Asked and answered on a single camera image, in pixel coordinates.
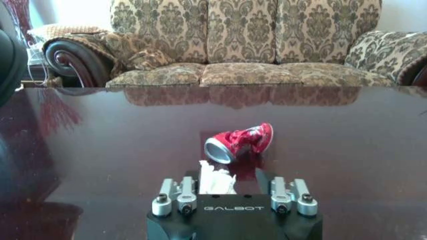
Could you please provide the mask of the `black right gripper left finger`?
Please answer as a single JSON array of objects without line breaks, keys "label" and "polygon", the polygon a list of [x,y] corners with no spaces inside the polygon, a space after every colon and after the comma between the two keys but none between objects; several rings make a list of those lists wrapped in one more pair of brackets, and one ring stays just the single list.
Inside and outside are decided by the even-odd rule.
[{"label": "black right gripper left finger", "polygon": [[189,216],[197,209],[198,173],[188,171],[181,181],[165,178],[158,194],[150,203],[154,216],[168,216],[173,207],[182,216]]}]

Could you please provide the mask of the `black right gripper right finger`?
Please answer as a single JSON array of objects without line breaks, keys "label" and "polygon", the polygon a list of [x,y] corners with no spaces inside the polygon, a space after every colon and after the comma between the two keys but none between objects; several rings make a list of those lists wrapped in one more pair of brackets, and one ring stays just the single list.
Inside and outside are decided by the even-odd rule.
[{"label": "black right gripper right finger", "polygon": [[284,177],[255,169],[256,182],[260,192],[269,195],[271,209],[279,216],[284,216],[296,207],[296,212],[303,216],[316,216],[319,204],[309,193],[305,181],[296,178],[289,183]]}]

